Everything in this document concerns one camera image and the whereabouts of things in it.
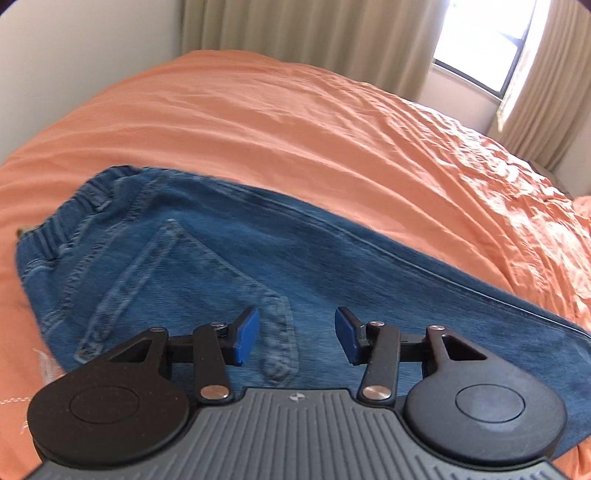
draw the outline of jeans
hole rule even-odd
[[[569,415],[560,455],[591,432],[591,336],[344,218],[278,193],[159,168],[112,167],[17,248],[44,340],[66,371],[150,326],[186,335],[249,305],[261,327],[244,386],[356,391],[334,331],[343,305],[403,332],[436,323],[533,374]],[[398,393],[421,378],[401,364]]]

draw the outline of beige curtain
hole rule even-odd
[[[182,52],[249,50],[416,100],[449,0],[185,0]]]
[[[551,171],[591,109],[591,13],[576,0],[538,0],[532,30],[488,135]]]

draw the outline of jeans waistband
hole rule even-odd
[[[131,166],[109,168],[87,181],[55,214],[23,234],[17,249],[19,270],[26,271],[38,260],[51,262],[59,257],[61,249],[72,243],[80,224],[108,205],[116,181],[140,172],[140,168]]]

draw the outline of window frame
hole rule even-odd
[[[527,38],[527,34],[530,32],[531,21],[534,18],[534,11],[535,11],[536,4],[537,4],[537,1],[534,2],[534,7],[533,7],[533,9],[531,11],[531,15],[530,15],[530,20],[528,21],[527,27],[525,28],[525,31],[523,32],[523,37],[515,38],[515,37],[512,37],[511,35],[506,35],[503,33],[501,34],[503,37],[505,37],[507,40],[509,40],[513,45],[515,45],[517,47],[517,50],[515,51],[515,56],[513,57],[513,61],[511,62],[511,67],[509,68],[509,71],[507,72],[507,76],[505,77],[505,81],[503,82],[503,87],[500,89],[500,91],[497,91],[497,90],[485,85],[484,83],[476,80],[475,78],[471,77],[467,73],[464,73],[463,71],[458,70],[457,68],[452,67],[451,65],[448,65],[447,63],[445,63],[441,60],[437,60],[435,57],[433,57],[433,63],[435,65],[440,66],[441,68],[449,70],[450,72],[464,78],[465,80],[468,80],[468,82],[471,82],[476,86],[479,86],[481,89],[486,90],[487,92],[493,94],[494,96],[496,96],[497,98],[502,100],[507,92],[507,89],[509,88],[509,84],[511,82],[511,79],[513,78],[513,74],[515,73],[515,68],[517,67],[517,63],[519,62],[519,59],[521,58],[521,54],[523,53],[525,39]]]

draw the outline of orange bedsheet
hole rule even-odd
[[[527,164],[370,85],[244,52],[191,53],[101,93],[0,168],[3,480],[38,463],[25,412],[59,374],[20,287],[15,231],[117,164],[295,196],[591,329],[589,218]],[[590,440],[556,464],[590,479]]]

